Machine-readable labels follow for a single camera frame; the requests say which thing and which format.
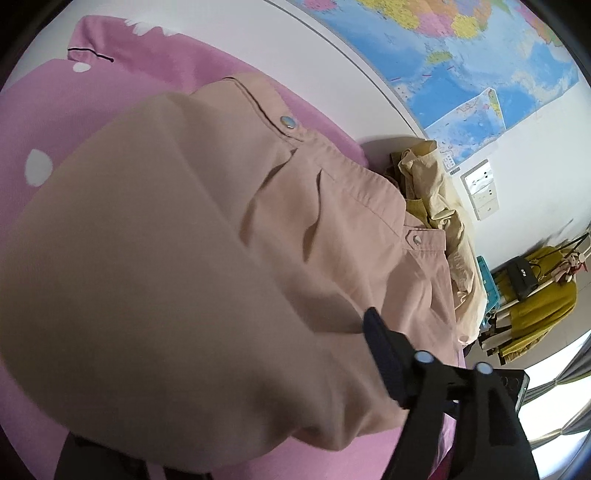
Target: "window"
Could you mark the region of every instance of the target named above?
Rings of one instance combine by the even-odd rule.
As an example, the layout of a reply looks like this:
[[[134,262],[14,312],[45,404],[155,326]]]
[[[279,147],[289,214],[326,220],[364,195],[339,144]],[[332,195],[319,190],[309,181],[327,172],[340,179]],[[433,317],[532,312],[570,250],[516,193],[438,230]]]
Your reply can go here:
[[[578,353],[591,332],[546,360],[526,370],[530,387],[555,379]],[[591,377],[567,385],[559,385],[545,395],[523,406],[519,419],[528,440],[534,440],[562,428],[591,398]],[[533,451],[540,478],[566,466],[579,451],[589,432],[560,436]]]

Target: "crumpled clothes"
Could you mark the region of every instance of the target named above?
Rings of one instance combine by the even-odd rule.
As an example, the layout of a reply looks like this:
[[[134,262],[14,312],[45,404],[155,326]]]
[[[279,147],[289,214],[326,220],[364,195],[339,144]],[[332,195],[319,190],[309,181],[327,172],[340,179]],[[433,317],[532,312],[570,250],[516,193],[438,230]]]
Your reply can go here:
[[[446,233],[458,341],[468,345],[478,338],[487,295],[470,240],[470,217],[439,156],[437,142],[423,141],[402,154],[398,168],[404,176],[407,205],[409,200],[422,200],[428,226]]]

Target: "curtain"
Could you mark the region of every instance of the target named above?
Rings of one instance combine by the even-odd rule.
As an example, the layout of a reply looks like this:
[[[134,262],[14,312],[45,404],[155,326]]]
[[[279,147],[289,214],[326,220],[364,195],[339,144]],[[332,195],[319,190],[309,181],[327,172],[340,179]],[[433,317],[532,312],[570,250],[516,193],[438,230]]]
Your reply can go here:
[[[530,447],[534,450],[542,445],[546,445],[546,443],[550,443],[552,440],[556,440],[561,435],[574,435],[575,433],[582,433],[587,430],[591,430],[591,401],[570,419],[564,427],[532,440]]]
[[[589,375],[591,375],[591,336],[587,338],[587,341],[582,346],[581,350],[579,350],[579,353],[575,355],[559,376],[551,382],[525,392],[523,405],[541,397],[558,385],[576,382]]]

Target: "white polka dot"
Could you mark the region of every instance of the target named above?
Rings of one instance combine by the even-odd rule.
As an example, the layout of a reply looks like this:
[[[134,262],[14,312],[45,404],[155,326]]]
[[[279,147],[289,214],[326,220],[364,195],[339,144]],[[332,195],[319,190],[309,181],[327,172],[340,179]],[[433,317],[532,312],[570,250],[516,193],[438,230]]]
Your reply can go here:
[[[135,20],[133,18],[128,18],[127,20],[125,20],[125,25],[127,25],[128,27],[133,26],[133,28],[134,28],[133,34],[137,35],[139,37],[146,35],[146,33],[151,31],[153,28],[158,28],[157,25],[152,25],[150,23],[142,22],[140,20]],[[159,27],[159,28],[162,29],[162,34],[165,37],[172,37],[173,35],[178,34],[178,32],[171,30],[170,28],[166,28],[166,27]]]
[[[78,61],[74,64],[72,70],[74,70],[76,73],[88,72],[88,70],[90,70],[90,65]]]
[[[40,187],[51,175],[53,162],[45,152],[33,149],[25,163],[25,178],[33,187]]]

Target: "wall switch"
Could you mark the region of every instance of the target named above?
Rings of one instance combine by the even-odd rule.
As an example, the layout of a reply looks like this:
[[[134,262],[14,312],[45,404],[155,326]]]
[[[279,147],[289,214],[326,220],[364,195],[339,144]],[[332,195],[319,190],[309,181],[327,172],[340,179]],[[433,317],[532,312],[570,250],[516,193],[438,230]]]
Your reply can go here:
[[[495,213],[499,209],[499,201],[495,197],[494,200],[485,203],[482,207],[474,209],[476,213],[476,217],[479,220],[484,220],[490,217],[493,213]]]
[[[479,163],[471,171],[462,175],[462,182],[464,182],[474,207],[474,213],[479,220],[490,217],[499,209],[495,179],[488,160]]]
[[[496,186],[495,182],[490,182],[487,186],[485,186],[481,191],[471,195],[472,197],[472,204],[474,208],[478,210],[479,208],[484,207],[487,203],[496,200]]]
[[[464,175],[462,180],[468,193],[474,195],[493,181],[491,164],[485,160]]]

